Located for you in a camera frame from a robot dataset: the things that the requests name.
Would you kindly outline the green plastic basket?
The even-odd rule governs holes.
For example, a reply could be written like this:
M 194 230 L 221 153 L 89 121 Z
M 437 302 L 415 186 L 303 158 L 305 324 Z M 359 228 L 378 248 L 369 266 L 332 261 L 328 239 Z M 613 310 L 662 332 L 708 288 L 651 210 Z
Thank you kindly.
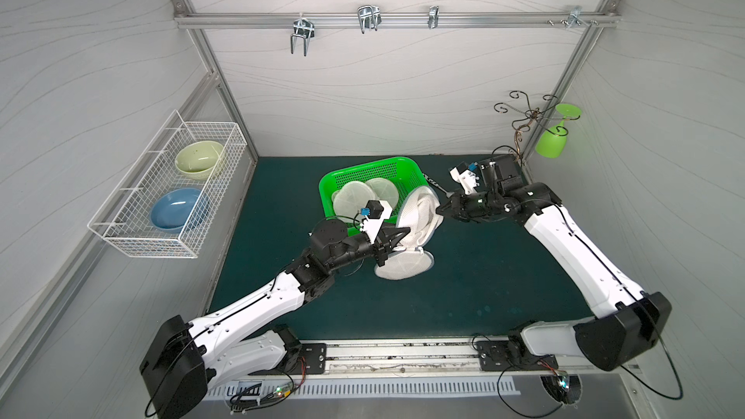
M 347 184 L 365 184 L 376 198 L 387 201 L 393 208 L 388 223 L 395 224 L 407 196 L 417 187 L 427 186 L 421 169 L 415 161 L 407 157 L 391 157 L 376 160 L 352 167 L 343 168 L 326 174 L 319 182 L 319 194 L 325 216 L 339 218 L 348 226 L 349 235 L 356 235 L 359 230 L 352 219 L 356 211 L 350 204 L 342 211 L 336 211 L 335 199 Z

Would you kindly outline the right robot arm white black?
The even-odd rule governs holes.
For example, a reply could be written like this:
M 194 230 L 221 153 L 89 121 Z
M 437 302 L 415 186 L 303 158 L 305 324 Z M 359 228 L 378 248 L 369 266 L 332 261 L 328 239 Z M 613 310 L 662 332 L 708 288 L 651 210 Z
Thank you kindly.
M 612 372 L 665 344 L 669 299 L 645 291 L 615 266 L 547 184 L 525 182 L 513 156 L 463 162 L 449 174 L 459 187 L 448 193 L 439 215 L 461 222 L 514 220 L 555 258 L 592 312 L 585 319 L 518 326 L 508 337 L 510 365 L 523 368 L 553 356 L 582 356 Z

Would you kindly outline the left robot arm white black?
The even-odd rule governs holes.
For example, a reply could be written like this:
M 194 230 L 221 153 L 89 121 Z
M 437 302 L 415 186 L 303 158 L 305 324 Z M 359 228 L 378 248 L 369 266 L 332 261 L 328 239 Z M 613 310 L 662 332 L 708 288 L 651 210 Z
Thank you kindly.
M 365 225 L 351 236 L 343 221 L 321 221 L 308 247 L 264 286 L 217 312 L 163 322 L 139 366 L 149 394 L 145 417 L 183 417 L 222 380 L 279 366 L 246 353 L 246 338 L 320 297 L 334 284 L 338 269 L 369 257 L 384 263 L 411 233 L 382 219 Z

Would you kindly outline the white mesh laundry bag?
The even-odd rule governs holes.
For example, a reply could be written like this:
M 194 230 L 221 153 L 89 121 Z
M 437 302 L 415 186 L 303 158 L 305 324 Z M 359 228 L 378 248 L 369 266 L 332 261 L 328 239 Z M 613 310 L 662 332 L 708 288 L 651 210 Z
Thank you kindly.
M 405 198 L 396 221 L 397 228 L 409 227 L 409 234 L 399 241 L 393 252 L 374 273 L 380 279 L 410 279 L 429 271 L 435 263 L 434 256 L 424 249 L 444 221 L 437 213 L 440 200 L 430 186 L 419 186 Z

